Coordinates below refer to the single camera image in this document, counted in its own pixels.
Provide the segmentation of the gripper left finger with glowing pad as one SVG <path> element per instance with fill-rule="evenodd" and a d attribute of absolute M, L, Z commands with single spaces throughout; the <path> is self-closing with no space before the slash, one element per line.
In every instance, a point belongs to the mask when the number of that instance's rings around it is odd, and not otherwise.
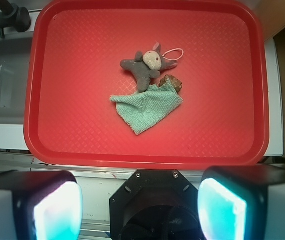
<path fill-rule="evenodd" d="M 0 240 L 76 240 L 83 193 L 69 171 L 0 171 Z"/>

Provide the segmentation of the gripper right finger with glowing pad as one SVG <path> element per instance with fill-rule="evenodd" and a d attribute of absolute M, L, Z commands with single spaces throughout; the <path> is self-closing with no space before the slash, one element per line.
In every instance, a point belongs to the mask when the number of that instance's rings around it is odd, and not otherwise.
<path fill-rule="evenodd" d="M 285 165 L 212 166 L 197 206 L 207 240 L 285 240 Z"/>

